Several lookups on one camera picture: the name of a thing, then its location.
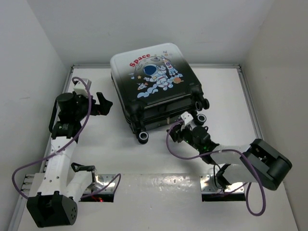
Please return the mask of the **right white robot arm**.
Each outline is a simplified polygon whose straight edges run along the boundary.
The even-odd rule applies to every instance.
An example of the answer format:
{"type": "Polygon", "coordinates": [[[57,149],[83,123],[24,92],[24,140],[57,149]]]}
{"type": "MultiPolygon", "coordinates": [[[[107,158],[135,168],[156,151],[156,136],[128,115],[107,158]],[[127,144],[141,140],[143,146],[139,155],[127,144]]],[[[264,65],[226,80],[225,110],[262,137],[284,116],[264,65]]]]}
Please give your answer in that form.
{"type": "Polygon", "coordinates": [[[221,165],[217,183],[226,188],[237,182],[256,182],[275,191],[292,169],[291,161],[262,139],[248,145],[225,146],[211,140],[208,127],[176,124],[167,130],[174,142],[185,142],[194,148],[205,163],[221,165]]]}

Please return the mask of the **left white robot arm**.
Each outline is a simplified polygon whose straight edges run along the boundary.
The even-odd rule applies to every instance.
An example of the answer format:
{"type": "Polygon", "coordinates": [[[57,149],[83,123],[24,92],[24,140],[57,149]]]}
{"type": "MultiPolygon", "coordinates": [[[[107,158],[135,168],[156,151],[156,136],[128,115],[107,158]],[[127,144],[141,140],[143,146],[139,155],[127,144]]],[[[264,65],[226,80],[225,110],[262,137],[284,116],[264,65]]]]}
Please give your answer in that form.
{"type": "Polygon", "coordinates": [[[56,97],[59,109],[50,121],[51,153],[44,178],[36,195],[27,200],[26,207],[38,228],[73,225],[77,219],[77,204],[84,191],[95,182],[95,166],[72,163],[71,158],[84,128],[81,121],[88,116],[106,116],[113,103],[97,92],[97,99],[76,91],[56,97]]]}

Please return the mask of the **white kids suitcase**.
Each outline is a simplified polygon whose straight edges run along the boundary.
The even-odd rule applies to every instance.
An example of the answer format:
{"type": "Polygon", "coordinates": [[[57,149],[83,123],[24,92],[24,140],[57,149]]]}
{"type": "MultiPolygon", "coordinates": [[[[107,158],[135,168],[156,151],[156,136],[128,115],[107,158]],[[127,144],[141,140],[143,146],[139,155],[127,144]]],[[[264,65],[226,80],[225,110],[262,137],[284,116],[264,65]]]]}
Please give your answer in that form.
{"type": "Polygon", "coordinates": [[[172,124],[188,112],[203,125],[209,108],[202,84],[178,46],[164,43],[114,55],[111,78],[127,123],[139,143],[148,131],[172,124]]]}

